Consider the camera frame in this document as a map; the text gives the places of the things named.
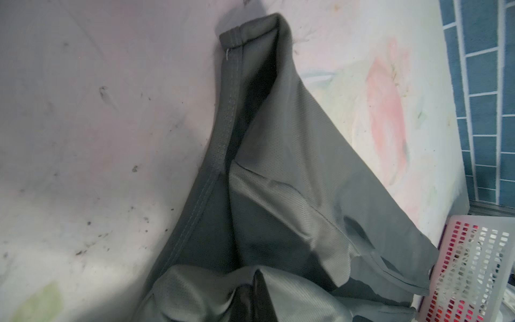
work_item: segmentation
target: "white plastic basket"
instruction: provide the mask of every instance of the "white plastic basket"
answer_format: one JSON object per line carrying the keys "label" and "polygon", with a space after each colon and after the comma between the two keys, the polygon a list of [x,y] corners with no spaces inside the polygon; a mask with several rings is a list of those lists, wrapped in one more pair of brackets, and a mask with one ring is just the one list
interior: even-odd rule
{"label": "white plastic basket", "polygon": [[514,246],[515,218],[452,216],[417,321],[495,321]]}

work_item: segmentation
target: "white table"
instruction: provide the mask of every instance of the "white table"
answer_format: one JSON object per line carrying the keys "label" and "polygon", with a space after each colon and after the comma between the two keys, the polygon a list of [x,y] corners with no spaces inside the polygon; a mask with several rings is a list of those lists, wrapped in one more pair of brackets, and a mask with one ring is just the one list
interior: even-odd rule
{"label": "white table", "polygon": [[209,140],[217,33],[265,12],[435,245],[452,205],[467,210],[437,1],[243,2],[0,3],[0,320],[49,284],[55,321],[131,314]]}

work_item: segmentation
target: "garment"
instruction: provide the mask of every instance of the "garment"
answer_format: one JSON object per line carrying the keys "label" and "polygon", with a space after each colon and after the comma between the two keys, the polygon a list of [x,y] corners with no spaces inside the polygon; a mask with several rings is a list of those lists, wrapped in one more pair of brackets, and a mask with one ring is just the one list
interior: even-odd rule
{"label": "garment", "polygon": [[134,321],[230,321],[256,274],[278,321],[410,321],[438,250],[302,84],[284,18],[220,42],[210,145]]}

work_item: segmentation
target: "tile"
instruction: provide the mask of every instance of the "tile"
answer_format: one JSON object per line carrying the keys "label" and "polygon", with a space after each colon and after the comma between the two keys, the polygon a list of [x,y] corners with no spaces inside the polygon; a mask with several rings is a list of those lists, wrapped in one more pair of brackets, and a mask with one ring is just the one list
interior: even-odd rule
{"label": "tile", "polygon": [[467,182],[467,192],[469,193],[469,199],[476,200],[476,196],[474,193],[474,178],[465,177],[465,181]]}
{"label": "tile", "polygon": [[467,58],[469,94],[497,90],[497,52]]}
{"label": "tile", "polygon": [[465,174],[468,176],[472,175],[472,162],[470,161],[470,152],[461,152],[463,155],[463,165],[465,168]]}
{"label": "tile", "polygon": [[456,116],[466,116],[465,100],[463,95],[463,83],[461,81],[461,65],[459,64],[458,35],[456,27],[443,31],[447,44],[447,58],[451,71],[451,82],[454,93],[454,105],[456,105]]}
{"label": "tile", "polygon": [[458,121],[458,132],[459,132],[459,141],[461,142],[462,150],[470,150],[469,145],[469,132],[467,131],[467,120],[457,120]]}
{"label": "tile", "polygon": [[461,2],[465,53],[497,46],[497,1]]}
{"label": "tile", "polygon": [[496,165],[495,140],[496,137],[474,137],[476,164]]}
{"label": "tile", "polygon": [[476,182],[481,188],[495,189],[495,172],[497,168],[489,166],[476,166]]}
{"label": "tile", "polygon": [[497,134],[497,95],[470,97],[474,134]]}
{"label": "tile", "polygon": [[515,152],[515,117],[503,117],[501,151]]}
{"label": "tile", "polygon": [[440,11],[442,13],[442,24],[446,25],[456,21],[453,0],[440,0]]}
{"label": "tile", "polygon": [[501,179],[515,180],[514,154],[501,154]]}
{"label": "tile", "polygon": [[515,208],[515,182],[501,181],[499,204]]}
{"label": "tile", "polygon": [[503,113],[515,114],[515,6],[506,10]]}
{"label": "tile", "polygon": [[477,187],[477,196],[480,201],[495,203],[495,190],[481,189]]}

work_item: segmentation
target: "pink stain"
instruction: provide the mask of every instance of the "pink stain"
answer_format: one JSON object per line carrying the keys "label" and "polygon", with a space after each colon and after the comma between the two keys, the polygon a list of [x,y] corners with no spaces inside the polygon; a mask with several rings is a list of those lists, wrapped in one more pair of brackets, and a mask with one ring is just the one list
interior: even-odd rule
{"label": "pink stain", "polygon": [[[398,56],[397,43],[388,46],[390,61]],[[392,185],[406,172],[406,131],[401,97],[396,86],[400,78],[393,63],[376,57],[367,76],[367,101],[375,150],[381,160],[384,185]]]}

